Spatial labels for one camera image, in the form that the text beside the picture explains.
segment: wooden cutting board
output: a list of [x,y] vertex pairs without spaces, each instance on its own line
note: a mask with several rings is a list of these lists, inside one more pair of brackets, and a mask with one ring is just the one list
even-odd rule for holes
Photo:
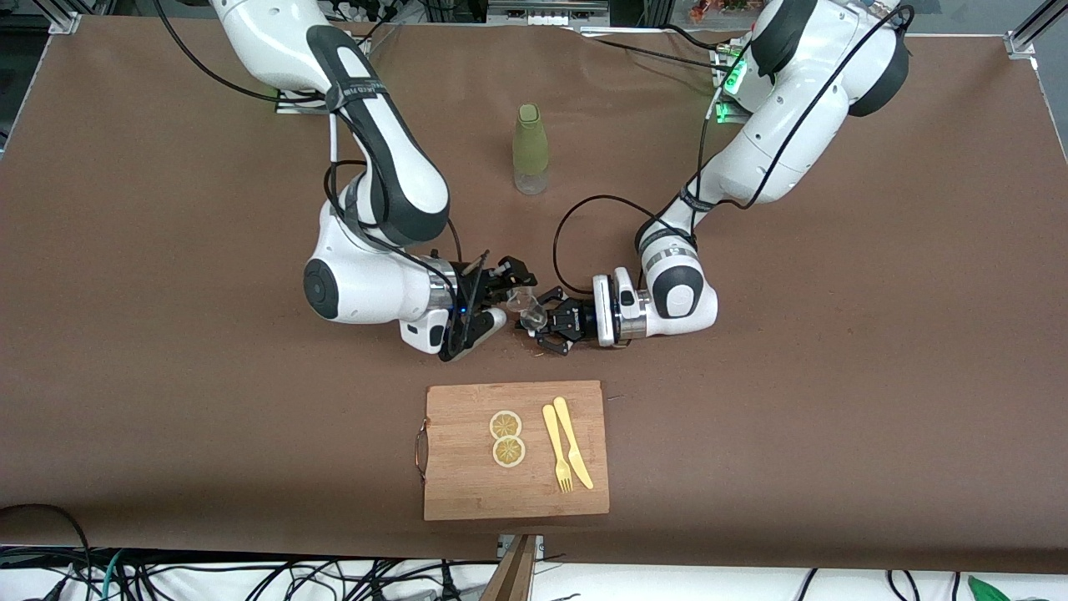
[[[575,438],[594,488],[571,474],[574,490],[561,492],[541,408],[567,399]],[[522,421],[522,462],[501,468],[493,460],[489,422],[499,411]],[[604,407],[600,382],[522,382],[431,386],[426,394],[426,481],[423,519],[491,520],[608,513]],[[560,429],[565,458],[570,448]]]

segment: brown table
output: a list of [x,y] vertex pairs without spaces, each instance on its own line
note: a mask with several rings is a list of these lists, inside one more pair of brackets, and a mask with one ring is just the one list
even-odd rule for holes
[[[177,27],[252,84],[217,22]],[[112,547],[486,557],[524,529],[583,562],[1068,569],[1068,168],[999,38],[909,47],[898,97],[787,199],[702,223],[713,329],[567,359],[506,331],[442,365],[304,302],[323,117],[221,88],[155,20],[85,18],[0,161],[0,503],[62,505]],[[701,69],[550,28],[408,27],[375,60],[466,250],[544,286],[567,207],[659,208],[694,168]],[[553,153],[535,197],[511,183],[523,101]],[[566,275],[635,266],[642,220],[577,213]],[[424,523],[425,389],[562,379],[611,399],[611,512]],[[69,542],[46,521],[2,538]]]

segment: green light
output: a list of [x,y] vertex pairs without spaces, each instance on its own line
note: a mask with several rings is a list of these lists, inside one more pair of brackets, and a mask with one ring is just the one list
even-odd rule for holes
[[738,64],[735,66],[731,75],[727,76],[726,83],[723,89],[727,91],[727,94],[737,94],[738,88],[741,85],[741,79],[745,76],[745,59],[739,59]]

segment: knife blade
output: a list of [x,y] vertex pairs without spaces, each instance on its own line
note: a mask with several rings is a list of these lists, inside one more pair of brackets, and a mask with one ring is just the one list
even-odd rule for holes
[[564,434],[567,436],[567,446],[570,447],[567,450],[567,461],[575,470],[575,475],[582,481],[582,486],[593,489],[594,481],[590,478],[590,472],[586,471],[586,464],[582,461],[582,454],[579,452],[579,444],[575,441],[575,430],[571,428],[571,414],[567,411],[567,401],[564,400],[564,397],[556,397],[552,400],[552,407],[556,410],[556,417],[564,426]]

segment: white robot link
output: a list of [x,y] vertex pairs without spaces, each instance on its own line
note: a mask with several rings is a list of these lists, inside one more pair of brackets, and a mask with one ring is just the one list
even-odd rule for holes
[[351,325],[397,320],[400,337],[443,361],[457,360],[500,330],[493,305],[509,288],[534,285],[512,257],[496,268],[412,256],[404,247],[445,227],[449,188],[412,138],[386,86],[315,0],[211,0],[245,67],[280,90],[316,90],[351,130],[366,169],[319,211],[319,237],[304,267],[304,294],[323,318]]
[[555,302],[548,323],[530,334],[567,354],[582,339],[622,347],[711,327],[719,303],[697,259],[693,227],[722,202],[748,208],[779,200],[823,153],[846,115],[870,114],[890,101],[908,75],[905,30],[913,14],[896,1],[769,2],[750,34],[718,49],[734,68],[712,106],[731,113],[728,107],[740,105],[751,115],[635,235],[648,286],[638,289],[618,267],[594,275],[593,299],[553,288],[538,298]]

